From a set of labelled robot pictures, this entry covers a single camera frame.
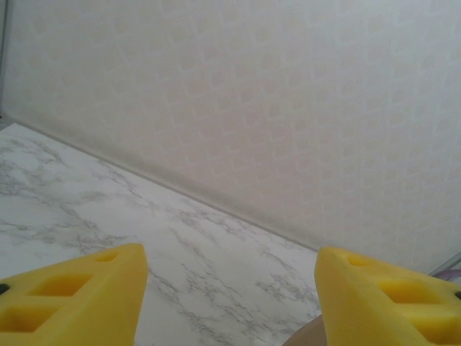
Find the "aluminium frame post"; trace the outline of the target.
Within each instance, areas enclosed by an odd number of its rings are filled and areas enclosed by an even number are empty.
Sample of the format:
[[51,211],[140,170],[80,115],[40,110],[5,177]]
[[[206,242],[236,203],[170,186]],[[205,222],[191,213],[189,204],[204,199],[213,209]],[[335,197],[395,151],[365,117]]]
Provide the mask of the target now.
[[9,0],[0,0],[0,106],[3,94],[4,61],[9,21]]

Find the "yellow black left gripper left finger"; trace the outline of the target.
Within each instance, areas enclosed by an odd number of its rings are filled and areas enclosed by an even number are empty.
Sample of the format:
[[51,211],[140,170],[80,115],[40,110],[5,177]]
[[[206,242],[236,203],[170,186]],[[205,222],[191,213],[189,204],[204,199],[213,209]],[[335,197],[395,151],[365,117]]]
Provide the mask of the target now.
[[134,346],[147,277],[132,243],[0,279],[0,346]]

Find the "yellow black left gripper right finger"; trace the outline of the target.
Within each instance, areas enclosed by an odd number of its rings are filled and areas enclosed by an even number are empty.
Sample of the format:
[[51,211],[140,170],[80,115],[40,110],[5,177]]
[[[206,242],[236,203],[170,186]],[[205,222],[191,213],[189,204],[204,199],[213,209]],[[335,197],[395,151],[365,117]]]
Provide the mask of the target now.
[[461,285],[334,247],[315,284],[328,346],[461,346]]

